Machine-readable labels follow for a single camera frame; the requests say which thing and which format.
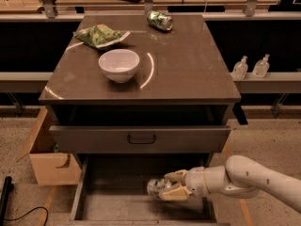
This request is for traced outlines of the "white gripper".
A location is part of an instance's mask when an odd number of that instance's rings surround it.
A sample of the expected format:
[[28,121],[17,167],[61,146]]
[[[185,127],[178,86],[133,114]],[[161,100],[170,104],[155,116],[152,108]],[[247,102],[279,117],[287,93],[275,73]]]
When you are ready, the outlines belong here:
[[175,187],[168,188],[159,193],[159,198],[163,201],[185,201],[191,194],[196,197],[205,197],[209,195],[204,178],[204,167],[192,168],[188,172],[186,169],[180,169],[167,173],[164,178],[171,183],[180,183]]

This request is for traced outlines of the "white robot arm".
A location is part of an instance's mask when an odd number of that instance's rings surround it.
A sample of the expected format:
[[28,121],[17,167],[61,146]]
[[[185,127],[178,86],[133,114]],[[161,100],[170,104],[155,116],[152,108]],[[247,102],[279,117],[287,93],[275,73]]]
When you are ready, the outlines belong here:
[[190,196],[222,194],[233,198],[252,198],[262,190],[301,212],[301,181],[266,168],[241,155],[229,157],[224,166],[196,167],[170,172],[157,183],[158,198],[185,201]]

